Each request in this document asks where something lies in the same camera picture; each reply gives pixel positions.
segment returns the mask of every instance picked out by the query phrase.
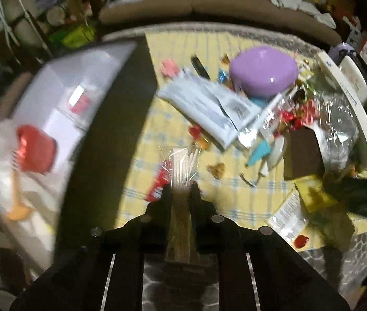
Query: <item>yellow packet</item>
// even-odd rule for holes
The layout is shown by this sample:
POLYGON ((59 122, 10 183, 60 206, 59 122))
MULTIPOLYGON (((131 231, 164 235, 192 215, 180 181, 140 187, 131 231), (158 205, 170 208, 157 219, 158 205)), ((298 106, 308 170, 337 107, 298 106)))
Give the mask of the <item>yellow packet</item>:
POLYGON ((296 179, 294 183, 309 213, 338 203, 332 196, 323 191, 322 180, 317 175, 304 176, 296 179))

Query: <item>metal bolt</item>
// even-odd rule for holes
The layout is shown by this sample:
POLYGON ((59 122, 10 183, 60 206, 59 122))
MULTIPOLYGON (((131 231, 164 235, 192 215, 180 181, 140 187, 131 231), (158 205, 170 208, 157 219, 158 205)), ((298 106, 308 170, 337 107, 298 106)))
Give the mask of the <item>metal bolt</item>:
POLYGON ((149 223, 150 221, 152 221, 152 218, 147 214, 144 214, 140 217, 140 222, 142 223, 149 223))
POLYGON ((270 236, 273 233, 273 230, 265 225, 260 228, 260 232, 265 236, 270 236))
POLYGON ((103 229, 102 228, 100 228, 100 227, 95 227, 95 228, 93 228, 93 229, 91 229, 90 231, 89 231, 89 233, 91 234, 91 236, 92 237, 98 237, 98 236, 100 236, 101 234, 103 234, 103 229))
POLYGON ((221 223, 222 221, 224 221, 224 217, 222 215, 214 215, 211 217, 211 220, 215 223, 221 223))

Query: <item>white cloth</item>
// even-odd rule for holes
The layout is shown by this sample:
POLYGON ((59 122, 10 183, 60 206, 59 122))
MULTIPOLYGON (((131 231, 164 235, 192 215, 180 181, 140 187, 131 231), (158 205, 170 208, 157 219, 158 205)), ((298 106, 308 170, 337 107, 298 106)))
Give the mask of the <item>white cloth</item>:
POLYGON ((313 16, 316 20, 324 25, 335 29, 336 23, 329 13, 322 14, 317 10, 317 8, 309 3, 302 0, 270 0, 274 5, 279 8, 288 8, 293 10, 300 10, 303 13, 313 16))

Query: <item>plastic bag of cotton swabs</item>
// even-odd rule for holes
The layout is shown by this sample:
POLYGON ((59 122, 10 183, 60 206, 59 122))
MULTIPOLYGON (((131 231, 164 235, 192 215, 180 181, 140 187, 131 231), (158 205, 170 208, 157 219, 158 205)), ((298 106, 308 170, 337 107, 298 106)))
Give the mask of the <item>plastic bag of cotton swabs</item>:
POLYGON ((188 205, 189 189, 198 169, 199 145, 161 147, 162 167, 172 186, 172 215, 166 259, 189 263, 196 257, 188 205))

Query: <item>turquoise object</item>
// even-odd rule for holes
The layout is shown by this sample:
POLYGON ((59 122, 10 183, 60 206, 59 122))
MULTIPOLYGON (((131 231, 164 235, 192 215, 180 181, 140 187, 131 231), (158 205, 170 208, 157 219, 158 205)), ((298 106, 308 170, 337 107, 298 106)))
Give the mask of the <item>turquoise object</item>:
POLYGON ((254 150, 253 154, 251 154, 250 158, 248 159, 247 163, 245 164, 245 167, 254 165, 258 160, 260 160, 262 157, 266 156, 267 154, 270 154, 271 147, 267 143, 266 140, 263 140, 259 143, 257 148, 254 150))

